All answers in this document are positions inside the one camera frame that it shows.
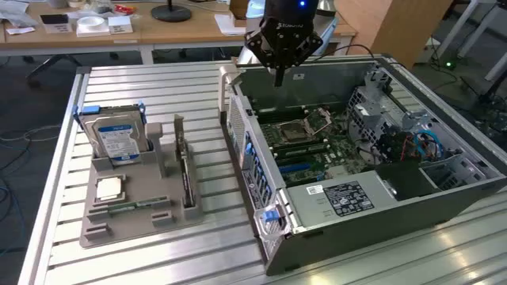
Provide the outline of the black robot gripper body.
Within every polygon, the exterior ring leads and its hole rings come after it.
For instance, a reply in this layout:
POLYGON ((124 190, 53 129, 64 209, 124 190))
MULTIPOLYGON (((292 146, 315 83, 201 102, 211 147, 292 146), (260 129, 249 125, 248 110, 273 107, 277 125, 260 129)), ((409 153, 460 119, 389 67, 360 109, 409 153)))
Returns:
POLYGON ((315 31, 316 1, 265 1, 260 31, 275 50, 279 67, 280 39, 315 31))

